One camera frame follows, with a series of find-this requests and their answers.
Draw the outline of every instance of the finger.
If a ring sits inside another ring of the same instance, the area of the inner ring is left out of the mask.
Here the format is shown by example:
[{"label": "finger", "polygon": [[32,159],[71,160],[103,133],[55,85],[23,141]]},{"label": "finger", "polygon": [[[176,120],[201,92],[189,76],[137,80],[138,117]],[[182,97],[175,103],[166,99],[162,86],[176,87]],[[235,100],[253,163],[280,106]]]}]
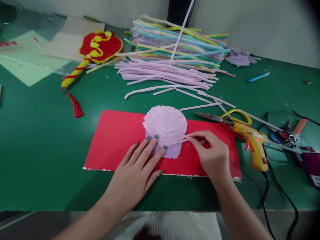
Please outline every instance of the finger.
[{"label": "finger", "polygon": [[195,139],[195,138],[193,138],[193,137],[189,137],[189,136],[187,136],[186,138],[187,138],[187,140],[188,140],[189,142],[191,142],[191,144],[192,144],[192,145],[194,146],[194,148],[197,150],[198,154],[199,154],[200,151],[206,150],[206,149],[201,145],[201,143],[200,143],[197,139]]},{"label": "finger", "polygon": [[146,182],[146,187],[144,189],[144,193],[146,193],[149,190],[149,188],[154,183],[154,181],[157,179],[157,177],[159,177],[162,173],[163,173],[163,170],[157,170],[157,171],[154,171],[153,173],[151,173],[151,175],[149,176],[149,178]]},{"label": "finger", "polygon": [[130,160],[128,161],[128,164],[133,165],[137,161],[141,152],[148,145],[149,140],[150,140],[150,137],[146,137],[146,139],[141,142],[140,146],[137,147],[137,149],[132,154]]},{"label": "finger", "polygon": [[146,146],[146,148],[142,151],[140,157],[138,157],[138,160],[136,161],[136,163],[139,164],[141,166],[141,168],[146,163],[146,160],[148,159],[152,149],[156,145],[158,138],[159,138],[159,136],[155,135],[154,138],[148,144],[148,146]]},{"label": "finger", "polygon": [[124,166],[128,163],[133,151],[136,149],[136,147],[138,146],[139,141],[135,142],[127,151],[126,155],[124,156],[124,158],[122,159],[120,166]]},{"label": "finger", "polygon": [[157,165],[159,162],[160,158],[164,155],[164,153],[167,150],[167,146],[163,146],[160,148],[160,150],[157,152],[156,155],[154,155],[149,162],[143,167],[142,171],[143,174],[146,174],[147,176],[150,175],[150,173],[153,171],[154,167]]},{"label": "finger", "polygon": [[188,136],[189,137],[204,137],[210,143],[211,146],[220,142],[220,139],[216,135],[214,135],[212,132],[210,132],[209,130],[193,132],[193,133],[188,134]]}]

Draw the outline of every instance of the scissor handle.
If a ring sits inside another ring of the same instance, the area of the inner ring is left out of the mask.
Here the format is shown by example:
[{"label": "scissor handle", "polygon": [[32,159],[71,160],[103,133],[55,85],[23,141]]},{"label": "scissor handle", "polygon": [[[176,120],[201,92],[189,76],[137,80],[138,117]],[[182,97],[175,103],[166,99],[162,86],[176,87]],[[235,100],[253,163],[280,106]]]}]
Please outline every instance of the scissor handle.
[{"label": "scissor handle", "polygon": [[234,118],[234,117],[230,117],[230,120],[231,121],[235,121],[235,122],[238,122],[238,123],[242,123],[242,124],[245,124],[245,125],[251,125],[252,124],[252,120],[251,118],[248,116],[248,114],[246,114],[245,112],[239,110],[239,109],[232,109],[230,110],[229,112],[225,113],[222,115],[222,117],[225,117],[225,116],[228,116],[230,115],[230,113],[233,113],[233,112],[237,112],[237,113],[240,113],[242,116],[245,117],[245,119],[247,120],[247,122],[244,122],[244,121],[241,121],[237,118]]}]

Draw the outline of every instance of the hand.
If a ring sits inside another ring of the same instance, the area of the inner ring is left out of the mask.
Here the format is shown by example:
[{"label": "hand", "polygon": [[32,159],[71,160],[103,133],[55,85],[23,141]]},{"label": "hand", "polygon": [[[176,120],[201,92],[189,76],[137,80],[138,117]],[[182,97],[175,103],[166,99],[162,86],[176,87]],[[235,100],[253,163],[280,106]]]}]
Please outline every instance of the hand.
[{"label": "hand", "polygon": [[[209,130],[190,133],[186,138],[197,150],[201,165],[214,185],[225,180],[232,181],[229,148],[224,142]],[[211,147],[205,149],[204,143]]]},{"label": "hand", "polygon": [[157,141],[158,135],[151,140],[147,137],[140,145],[139,142],[136,142],[130,147],[114,172],[106,192],[98,201],[98,203],[107,206],[108,211],[111,211],[118,220],[121,220],[139,203],[153,182],[163,172],[163,170],[152,171],[165,153],[167,146],[163,146],[145,164]]}]

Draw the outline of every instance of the black cable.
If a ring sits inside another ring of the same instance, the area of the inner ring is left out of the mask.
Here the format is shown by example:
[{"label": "black cable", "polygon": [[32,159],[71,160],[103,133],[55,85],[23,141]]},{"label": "black cable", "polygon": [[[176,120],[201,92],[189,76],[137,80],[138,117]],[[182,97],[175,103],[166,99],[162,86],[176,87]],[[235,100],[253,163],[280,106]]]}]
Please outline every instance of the black cable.
[{"label": "black cable", "polygon": [[[268,116],[269,116],[269,114],[278,114],[278,113],[286,113],[286,112],[294,112],[298,117],[308,119],[310,122],[313,122],[314,124],[317,124],[318,126],[320,126],[320,123],[312,120],[311,118],[304,117],[304,116],[298,114],[295,110],[292,110],[292,109],[286,110],[286,111],[282,111],[282,112],[268,112],[268,113],[266,113],[266,122],[268,122]],[[264,128],[265,126],[266,126],[266,125],[263,125],[263,126],[259,127],[259,128],[257,129],[258,132],[260,132],[260,130],[261,130],[262,128]]]},{"label": "black cable", "polygon": [[[292,236],[292,232],[293,232],[295,226],[297,225],[297,223],[299,221],[299,212],[298,212],[296,206],[294,205],[294,203],[292,202],[292,200],[289,198],[289,196],[286,194],[286,192],[283,190],[283,188],[281,187],[280,183],[278,182],[278,179],[276,178],[276,175],[273,172],[273,168],[272,168],[270,162],[268,162],[268,166],[269,166],[269,169],[270,169],[270,172],[271,172],[271,175],[272,175],[272,179],[275,181],[275,183],[277,184],[278,188],[283,192],[283,194],[289,200],[289,202],[293,206],[293,209],[294,209],[294,212],[295,212],[294,221],[292,222],[292,224],[291,224],[291,226],[290,226],[290,228],[288,230],[288,234],[287,234],[287,240],[290,240],[291,236]],[[265,207],[265,200],[266,200],[266,197],[267,197],[267,194],[268,194],[268,190],[270,188],[270,183],[269,183],[269,180],[268,180],[267,173],[266,172],[261,172],[261,173],[266,178],[266,181],[267,181],[266,188],[265,188],[263,196],[262,196],[262,206],[263,206],[264,217],[266,219],[267,227],[268,227],[268,230],[269,230],[272,238],[274,240],[276,240],[276,238],[274,237],[274,235],[272,233],[272,230],[271,230],[271,227],[270,227],[270,223],[269,223],[269,219],[268,219],[267,212],[266,212],[266,207]]]},{"label": "black cable", "polygon": [[263,206],[264,218],[266,219],[269,233],[271,234],[272,238],[274,240],[276,240],[276,238],[274,237],[274,235],[272,233],[271,227],[270,227],[269,219],[268,219],[267,212],[266,212],[266,204],[265,204],[266,197],[267,197],[267,194],[268,194],[268,191],[269,191],[269,188],[270,188],[270,183],[269,183],[269,180],[268,180],[268,175],[265,172],[261,172],[261,173],[266,178],[266,181],[267,181],[266,188],[264,189],[264,193],[263,193],[263,196],[262,196],[262,206]]},{"label": "black cable", "polygon": [[299,212],[296,208],[296,206],[294,205],[294,203],[292,202],[292,200],[289,198],[289,196],[286,194],[286,192],[283,190],[283,188],[281,187],[280,183],[278,182],[278,179],[276,178],[276,175],[273,172],[273,168],[270,164],[270,162],[268,162],[268,166],[271,172],[271,175],[273,177],[273,180],[275,181],[275,183],[277,184],[278,188],[280,188],[280,190],[283,192],[283,194],[287,197],[287,199],[289,200],[289,202],[291,203],[291,205],[293,206],[294,212],[295,212],[295,216],[294,216],[294,220],[288,230],[288,234],[287,234],[287,240],[291,239],[292,236],[292,232],[295,228],[295,226],[297,225],[298,221],[299,221]]}]

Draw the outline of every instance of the purple leaf craft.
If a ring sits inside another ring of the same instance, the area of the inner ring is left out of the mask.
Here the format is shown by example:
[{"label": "purple leaf craft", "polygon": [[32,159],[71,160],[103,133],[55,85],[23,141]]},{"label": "purple leaf craft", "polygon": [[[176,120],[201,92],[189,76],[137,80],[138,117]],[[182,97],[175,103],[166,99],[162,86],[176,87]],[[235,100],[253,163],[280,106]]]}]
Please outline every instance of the purple leaf craft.
[{"label": "purple leaf craft", "polygon": [[155,106],[149,110],[142,124],[146,129],[146,137],[159,136],[152,155],[166,145],[168,149],[163,157],[178,158],[187,132],[187,120],[182,112],[170,106]]}]

